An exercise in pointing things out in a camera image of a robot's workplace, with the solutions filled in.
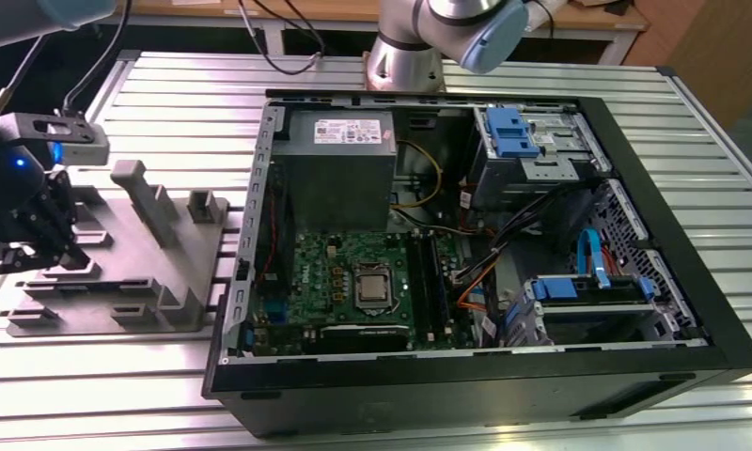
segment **blue led light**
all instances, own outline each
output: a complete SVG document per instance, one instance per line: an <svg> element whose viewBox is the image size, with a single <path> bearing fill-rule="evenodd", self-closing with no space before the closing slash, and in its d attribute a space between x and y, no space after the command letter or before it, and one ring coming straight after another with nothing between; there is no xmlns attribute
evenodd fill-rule
<svg viewBox="0 0 752 451"><path fill-rule="evenodd" d="M63 159L64 147L61 146L61 143L52 143L52 162L60 164Z"/></svg>

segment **robotic arm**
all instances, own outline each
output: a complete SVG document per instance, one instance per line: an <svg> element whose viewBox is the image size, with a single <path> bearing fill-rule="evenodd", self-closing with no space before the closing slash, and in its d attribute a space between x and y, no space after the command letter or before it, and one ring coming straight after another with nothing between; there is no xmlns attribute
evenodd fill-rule
<svg viewBox="0 0 752 451"><path fill-rule="evenodd" d="M75 30L113 11L115 0L0 2L0 46ZM371 88L420 92L440 88L442 54L474 72L495 69L518 45L528 13L523 0L383 0L380 19ZM105 134L83 117L0 117L0 273L88 265L75 242L73 190L55 165L107 159Z"/></svg>
<svg viewBox="0 0 752 451"><path fill-rule="evenodd" d="M511 55L528 18L522 0L383 0L370 87L436 91L442 54L471 72L490 72Z"/></svg>

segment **power supply label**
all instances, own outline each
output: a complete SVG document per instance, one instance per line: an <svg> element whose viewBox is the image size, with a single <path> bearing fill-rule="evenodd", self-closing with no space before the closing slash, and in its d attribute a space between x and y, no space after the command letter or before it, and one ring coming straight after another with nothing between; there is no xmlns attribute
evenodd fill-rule
<svg viewBox="0 0 752 451"><path fill-rule="evenodd" d="M315 144L382 144L382 124L374 119L322 119L315 122Z"/></svg>

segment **cable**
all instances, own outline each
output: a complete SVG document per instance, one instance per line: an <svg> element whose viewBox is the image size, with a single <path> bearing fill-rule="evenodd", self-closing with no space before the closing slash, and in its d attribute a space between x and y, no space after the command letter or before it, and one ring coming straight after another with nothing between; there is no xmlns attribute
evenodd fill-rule
<svg viewBox="0 0 752 451"><path fill-rule="evenodd" d="M547 13L547 16L550 16L550 39L554 39L554 16L552 16L552 12L550 11L550 9L543 5L543 3L540 2L540 0L527 0L528 2L535 2L542 8L543 11Z"/></svg>
<svg viewBox="0 0 752 451"><path fill-rule="evenodd" d="M284 16L282 16L282 14L279 14L276 11L274 11L271 8L267 7L267 5L262 2L262 0L254 0L254 3L256 4L258 7L262 8L262 10L264 12L267 12L271 16L274 16L276 19L283 20L286 23L288 23L290 25L292 25L292 27L299 30L302 32L302 34L304 36L307 36L308 38L315 39L315 41L318 42L318 44L322 46L322 56L326 56L326 41L324 38L322 37L320 33L318 32L318 30L315 29L315 26L312 26L312 22L310 22L307 20L307 18L303 16L302 12L299 11L299 9L295 7L295 5L292 4L292 0L284 0L284 3L290 6L290 9L292 9L292 12L296 13L296 15L302 18L303 22L307 24L307 26L310 27L310 30L307 31L300 25L298 25L295 22L292 22L288 18L286 18Z"/></svg>
<svg viewBox="0 0 752 451"><path fill-rule="evenodd" d="M602 255L608 259L608 268L612 275L622 275L620 269L618 268L616 258L614 257L614 253L611 250L602 246Z"/></svg>
<svg viewBox="0 0 752 451"><path fill-rule="evenodd" d="M470 232L470 233L475 233L479 230L475 228L468 228L468 225L466 224L466 214L460 214L460 230L463 230L464 232Z"/></svg>
<svg viewBox="0 0 752 451"><path fill-rule="evenodd" d="M116 32L115 32L115 37L112 38L112 42L109 42L109 46L107 47L105 52L103 52L103 55L100 56L100 58L97 58L97 61L95 62L92 68L87 72L87 75L84 75L84 78L80 79L80 82L77 82L77 85L75 85L73 89L71 90L71 92L67 93L67 96L64 97L64 105L61 106L61 115L64 116L68 117L75 116L75 112L73 112L75 99L77 98L77 96L80 96L80 93L84 91L89 83L95 80L95 77L103 70L103 67L105 66L107 62L115 56L116 47L125 34L125 27L128 26L128 20L131 19L131 10L133 5L135 5L135 0L125 0L125 9L123 10L123 18L120 19L120 24L116 26Z"/></svg>
<svg viewBox="0 0 752 451"><path fill-rule="evenodd" d="M486 310L484 305L480 305L478 303L467 303L466 299L468 298L468 295L471 294L471 292L474 291L474 289L476 288L476 286L482 282L482 279L486 278L486 275L488 275L488 272L491 272L491 270L495 268L498 262L499 262L499 260L494 261L494 263L491 263L491 265L488 265L486 270L482 271L479 276L474 279L474 281L471 282L471 285L468 286L468 288L466 288L466 291L463 291L463 294L460 295L460 299L458 299L458 301L456 301L458 307L467 307L467 308L472 308L475 310Z"/></svg>
<svg viewBox="0 0 752 451"><path fill-rule="evenodd" d="M422 228L430 228L432 230L443 230L447 231L448 233L454 233L455 235L462 235L462 236L472 236L472 235L479 235L478 233L472 233L472 232L464 232L463 230L458 230L456 228L451 228L451 227L446 227L443 225L432 225L432 224L427 224L424 222L422 222L420 220L415 219L410 213L407 213L403 210L395 209L395 212L399 213L404 219L407 219L411 223L414 223L416 226L422 227Z"/></svg>
<svg viewBox="0 0 752 451"><path fill-rule="evenodd" d="M418 202L412 202L411 204L392 204L391 205L391 207L394 209L412 209L415 207L420 207L427 202L430 202L430 200L440 193L440 189L443 188L443 168L440 167L440 164L438 164L435 159L431 157L428 152L418 144L412 143L411 141L403 140L403 139L398 139L396 144L406 144L411 148L418 150L419 153L427 157L428 162L435 167L435 172L438 174L438 182L435 183L435 191L432 191L431 194L427 197L424 197Z"/></svg>
<svg viewBox="0 0 752 451"><path fill-rule="evenodd" d="M519 233L524 227L532 225L539 220L540 213L552 205L555 200L568 194L571 191L576 191L586 188L592 188L602 183L603 179L587 179L578 183L560 183L555 186L544 195L539 196L524 208L522 208L511 220L504 224L502 229L496 232L488 248L491 252L479 260L476 264L470 265L463 271L460 271L455 278L463 279L474 271L487 265L507 247L512 236Z"/></svg>
<svg viewBox="0 0 752 451"><path fill-rule="evenodd" d="M287 1L287 5L290 5L292 10L296 11L299 16L303 17L302 13L292 6L290 1L288 0L284 0L284 1ZM248 28L248 34L251 35L251 39L254 40L254 45L256 45L256 50L260 52L260 55L264 58L264 61L267 61L267 64L271 66L271 68L274 68L278 72L283 73L284 75L300 75L304 72L307 72L310 69L312 69L312 67L318 63L318 60L324 56L324 54L323 54L323 52L326 51L324 45L322 44L322 51L312 55L312 57L310 58L310 61L307 62L306 66L303 68L300 68L298 70L287 70L287 69L279 67L279 65L274 62L274 60L271 59L270 55L267 54L267 52L264 51L264 49L262 47L260 40L256 37L256 31L254 30L254 25L251 24L251 19L248 17L248 8L246 7L243 0L238 0L238 7L240 9L242 19L246 22L246 28ZM308 20L307 19L303 19L303 20L306 21L310 28L312 30L315 30L315 27L311 25ZM315 31L315 36L318 37L318 39L323 40L323 38L320 38L320 35L318 34L318 31Z"/></svg>
<svg viewBox="0 0 752 451"><path fill-rule="evenodd" d="M20 83L23 82L23 79L28 74L28 70L31 70L33 61L41 53L41 49L45 46L49 38L51 35L44 35L36 38L36 42L28 50L28 54L25 54L25 58L23 58L23 62L20 63L19 68L16 68L13 77L11 77L9 84L3 89L0 89L0 114L9 104L11 97L13 97L13 92L16 92L16 88L20 86Z"/></svg>

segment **yellow cable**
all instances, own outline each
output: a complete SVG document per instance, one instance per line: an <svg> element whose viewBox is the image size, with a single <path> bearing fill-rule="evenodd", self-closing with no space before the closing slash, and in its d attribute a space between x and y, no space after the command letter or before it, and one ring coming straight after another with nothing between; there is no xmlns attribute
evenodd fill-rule
<svg viewBox="0 0 752 451"><path fill-rule="evenodd" d="M435 184L435 191L432 191L431 194L427 197L424 197L418 202L412 202L411 204L392 204L392 205L390 205L394 209L411 209L414 207L420 207L422 205L424 205L440 193L440 188L443 188L443 168L440 167L440 164L438 164L435 159L431 158L431 155L424 150L424 148L422 148L418 144L412 143L411 141L402 140L402 139L396 140L396 144L407 144L411 148L418 150L427 157L431 165L435 166L435 172L438 173L438 183Z"/></svg>

